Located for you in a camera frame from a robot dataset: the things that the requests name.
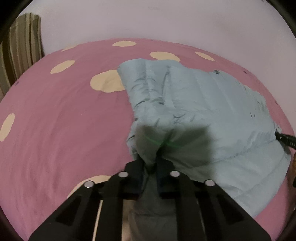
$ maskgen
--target yellow spot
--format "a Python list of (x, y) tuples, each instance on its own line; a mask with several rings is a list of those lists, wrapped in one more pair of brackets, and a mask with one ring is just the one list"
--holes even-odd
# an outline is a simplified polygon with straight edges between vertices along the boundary
[(211, 61), (215, 61), (211, 56), (205, 54), (205, 53), (201, 53), (201, 52), (195, 52), (197, 55), (199, 55), (202, 58), (205, 58), (207, 60), (211, 60)]
[(128, 47), (128, 46), (134, 46), (137, 43), (132, 42), (132, 41), (119, 41), (113, 44), (113, 46), (118, 46), (118, 47)]
[(74, 63), (75, 63), (75, 60), (67, 60), (65, 62), (62, 62), (62, 63), (58, 64), (57, 66), (55, 66), (54, 68), (52, 68), (50, 73), (51, 74), (60, 73), (60, 72), (64, 71), (66, 68), (69, 68)]
[(106, 93), (124, 90), (120, 76), (114, 69), (95, 75), (91, 78), (90, 85), (94, 90)]
[(82, 186), (82, 184), (84, 184), (86, 181), (93, 181), (94, 183), (102, 183), (102, 182), (106, 182), (108, 181), (110, 178), (110, 176), (95, 176), (95, 177), (91, 177), (88, 179), (85, 179), (84, 181), (80, 182), (79, 184), (77, 184), (74, 189), (69, 193), (68, 197), (69, 198), (74, 192), (77, 191), (78, 188), (80, 188)]
[(4, 141), (5, 138), (8, 136), (14, 121), (15, 121), (14, 113), (11, 113), (6, 117), (5, 121), (2, 124), (1, 130), (0, 130), (0, 141), (1, 142)]
[(62, 52), (63, 52), (63, 51), (66, 51), (66, 50), (68, 50), (68, 49), (75, 48), (76, 46), (77, 46), (77, 44), (76, 44), (76, 45), (72, 45), (72, 46), (68, 46), (68, 47), (64, 48), (64, 49), (62, 50)]
[(158, 52), (151, 52), (150, 56), (158, 60), (171, 59), (171, 60), (176, 60), (180, 62), (180, 58), (174, 55), (173, 53), (158, 51)]

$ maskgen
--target pink polka dot fabric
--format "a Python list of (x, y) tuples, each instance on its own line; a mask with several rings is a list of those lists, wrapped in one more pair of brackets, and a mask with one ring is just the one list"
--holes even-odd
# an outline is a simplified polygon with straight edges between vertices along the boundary
[[(252, 73), (206, 51), (148, 39), (111, 39), (54, 52), (28, 69), (0, 103), (0, 123), (6, 123), (0, 130), (0, 205), (24, 240), (79, 182), (113, 175), (132, 161), (126, 138), (133, 112), (110, 70), (136, 58), (176, 58), (189, 68), (225, 71), (265, 96), (272, 118), (284, 133), (294, 134)], [(286, 178), (256, 218), (273, 240), (284, 227), (292, 194)]]

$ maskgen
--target striped curtain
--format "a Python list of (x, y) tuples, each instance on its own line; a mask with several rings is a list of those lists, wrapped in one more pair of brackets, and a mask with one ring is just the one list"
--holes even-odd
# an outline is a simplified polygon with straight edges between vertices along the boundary
[(19, 16), (0, 44), (0, 100), (14, 82), (44, 56), (41, 18), (33, 13)]

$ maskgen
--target white background surface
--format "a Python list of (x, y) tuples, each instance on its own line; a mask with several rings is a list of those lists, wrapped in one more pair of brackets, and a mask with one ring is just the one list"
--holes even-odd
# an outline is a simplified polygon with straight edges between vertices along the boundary
[(296, 39), (262, 0), (34, 0), (45, 54), (66, 46), (136, 37), (177, 42), (248, 69), (296, 132)]

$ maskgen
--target light blue garment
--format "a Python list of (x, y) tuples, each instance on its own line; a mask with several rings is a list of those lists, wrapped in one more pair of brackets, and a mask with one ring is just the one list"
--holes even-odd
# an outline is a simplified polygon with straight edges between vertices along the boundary
[(131, 153), (147, 166), (162, 157), (192, 180), (214, 180), (251, 216), (274, 197), (290, 155), (275, 140), (280, 128), (258, 92), (222, 72), (173, 60), (135, 59), (117, 69), (135, 121)]

